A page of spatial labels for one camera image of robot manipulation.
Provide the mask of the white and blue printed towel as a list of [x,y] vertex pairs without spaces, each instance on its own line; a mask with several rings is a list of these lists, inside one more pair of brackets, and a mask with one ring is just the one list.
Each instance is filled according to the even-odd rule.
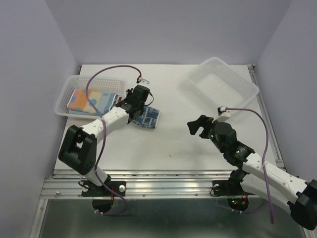
[[131,123],[141,129],[154,130],[157,127],[159,116],[160,110],[146,106],[143,113]]

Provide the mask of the light blue patterned towel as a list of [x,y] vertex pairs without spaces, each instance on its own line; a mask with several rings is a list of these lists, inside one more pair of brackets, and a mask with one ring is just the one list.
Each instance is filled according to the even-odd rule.
[[[116,103],[122,100],[122,96],[119,94],[92,90],[88,91],[88,97],[102,115],[110,111]],[[87,100],[85,89],[76,89],[73,92],[69,102],[67,103],[67,108],[69,109],[70,114],[92,116],[99,115]]]

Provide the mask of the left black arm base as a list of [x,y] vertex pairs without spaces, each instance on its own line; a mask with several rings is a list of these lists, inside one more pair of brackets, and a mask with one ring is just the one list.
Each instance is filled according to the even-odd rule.
[[[96,186],[88,180],[82,180],[78,182],[81,187],[81,196],[92,198],[92,208],[95,214],[102,216],[118,216],[125,212],[128,203],[125,199],[126,194],[126,182],[119,181],[106,181],[105,188],[102,186]],[[123,208],[118,211],[111,211],[114,209],[115,198],[118,197],[123,202]]]

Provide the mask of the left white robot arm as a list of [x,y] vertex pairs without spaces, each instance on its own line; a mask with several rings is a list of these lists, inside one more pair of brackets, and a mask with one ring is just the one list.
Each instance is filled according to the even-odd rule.
[[72,125],[66,131],[58,159],[90,181],[98,195],[110,191],[110,177],[98,167],[97,145],[102,142],[104,149],[108,135],[139,117],[150,94],[149,88],[137,85],[101,118],[81,127]]

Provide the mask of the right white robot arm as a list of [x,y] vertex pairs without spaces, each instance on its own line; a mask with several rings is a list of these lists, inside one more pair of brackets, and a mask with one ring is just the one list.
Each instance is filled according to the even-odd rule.
[[251,147],[237,139],[236,130],[219,119],[201,115],[187,123],[190,134],[209,139],[231,165],[237,167],[228,180],[233,193],[244,191],[279,206],[307,230],[317,227],[317,181],[306,181],[262,161]]

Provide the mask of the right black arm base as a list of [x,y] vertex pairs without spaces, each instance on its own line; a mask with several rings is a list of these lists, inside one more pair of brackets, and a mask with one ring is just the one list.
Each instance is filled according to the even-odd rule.
[[227,196],[227,206],[223,206],[232,212],[240,214],[252,214],[258,212],[260,208],[249,210],[249,193],[245,192],[241,185],[229,180],[214,180],[210,189],[210,196]]

